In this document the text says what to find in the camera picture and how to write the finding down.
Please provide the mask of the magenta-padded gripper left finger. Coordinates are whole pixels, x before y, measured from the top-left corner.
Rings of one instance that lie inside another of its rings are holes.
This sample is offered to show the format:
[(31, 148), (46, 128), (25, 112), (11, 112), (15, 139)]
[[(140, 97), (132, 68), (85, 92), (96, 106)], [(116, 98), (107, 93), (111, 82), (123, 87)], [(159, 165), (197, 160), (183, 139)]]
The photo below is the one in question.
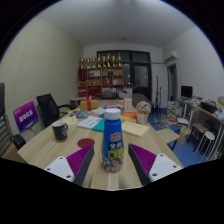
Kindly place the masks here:
[(81, 186), (93, 156), (94, 146), (89, 145), (68, 157), (59, 156), (45, 168), (45, 171)]

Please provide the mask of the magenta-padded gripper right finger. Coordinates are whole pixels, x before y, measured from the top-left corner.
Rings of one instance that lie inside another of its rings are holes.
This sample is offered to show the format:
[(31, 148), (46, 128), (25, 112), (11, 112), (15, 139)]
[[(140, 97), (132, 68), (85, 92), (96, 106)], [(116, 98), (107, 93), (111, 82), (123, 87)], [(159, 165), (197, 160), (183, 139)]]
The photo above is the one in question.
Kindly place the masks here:
[(155, 155), (134, 144), (128, 145), (128, 153), (143, 186), (181, 170), (181, 167), (165, 154)]

